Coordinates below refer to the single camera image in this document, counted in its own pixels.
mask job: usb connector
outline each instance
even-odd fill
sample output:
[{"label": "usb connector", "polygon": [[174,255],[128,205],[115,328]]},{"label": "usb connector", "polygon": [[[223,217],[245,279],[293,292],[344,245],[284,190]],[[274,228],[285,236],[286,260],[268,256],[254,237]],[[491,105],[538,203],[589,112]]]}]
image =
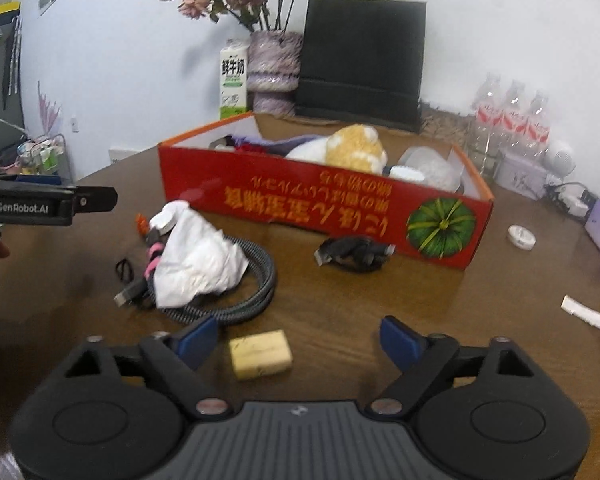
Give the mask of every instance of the usb connector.
[{"label": "usb connector", "polygon": [[125,306],[138,300],[147,290],[146,280],[138,278],[129,283],[122,291],[113,298],[117,306]]}]

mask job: stuffed toy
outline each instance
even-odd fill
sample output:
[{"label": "stuffed toy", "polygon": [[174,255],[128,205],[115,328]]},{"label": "stuffed toy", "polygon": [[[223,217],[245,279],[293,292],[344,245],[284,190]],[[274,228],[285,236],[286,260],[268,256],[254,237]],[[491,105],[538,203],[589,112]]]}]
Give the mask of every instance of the stuffed toy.
[{"label": "stuffed toy", "polygon": [[382,174],[387,156],[375,128],[354,124],[329,138],[325,163],[347,170]]},{"label": "stuffed toy", "polygon": [[327,142],[329,137],[310,140],[300,146],[292,149],[286,156],[291,160],[300,160],[301,162],[312,162],[314,164],[324,164],[327,153]]}]

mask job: vase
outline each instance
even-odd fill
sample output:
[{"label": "vase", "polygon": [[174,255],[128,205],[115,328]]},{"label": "vase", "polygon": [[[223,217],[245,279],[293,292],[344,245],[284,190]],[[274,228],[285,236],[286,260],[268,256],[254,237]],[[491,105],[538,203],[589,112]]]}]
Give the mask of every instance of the vase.
[{"label": "vase", "polygon": [[263,30],[251,35],[247,90],[253,92],[253,111],[293,115],[293,92],[298,88],[302,34]]}]

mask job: white wall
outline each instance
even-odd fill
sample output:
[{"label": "white wall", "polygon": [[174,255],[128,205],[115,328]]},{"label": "white wall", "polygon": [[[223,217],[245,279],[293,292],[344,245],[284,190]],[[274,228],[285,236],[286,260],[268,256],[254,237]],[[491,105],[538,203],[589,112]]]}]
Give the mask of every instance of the white wall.
[{"label": "white wall", "polygon": [[[40,79],[63,102],[64,130],[78,119],[67,133],[78,176],[105,166],[110,147],[145,148],[218,116],[218,50],[246,35],[229,19],[191,22],[158,0],[58,0],[41,17],[36,1],[22,0],[25,120],[40,128]],[[554,136],[576,150],[573,178],[600,193],[600,0],[422,1],[422,98],[467,110],[487,70],[544,89]]]}]

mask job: pumpkin illustration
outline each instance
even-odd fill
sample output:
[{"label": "pumpkin illustration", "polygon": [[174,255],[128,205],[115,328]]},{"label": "pumpkin illustration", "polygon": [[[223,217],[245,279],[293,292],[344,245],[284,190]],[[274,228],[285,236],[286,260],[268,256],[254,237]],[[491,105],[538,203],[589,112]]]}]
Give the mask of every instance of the pumpkin illustration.
[{"label": "pumpkin illustration", "polygon": [[425,202],[407,222],[407,238],[427,258],[458,254],[467,247],[474,230],[474,213],[455,198]]}]

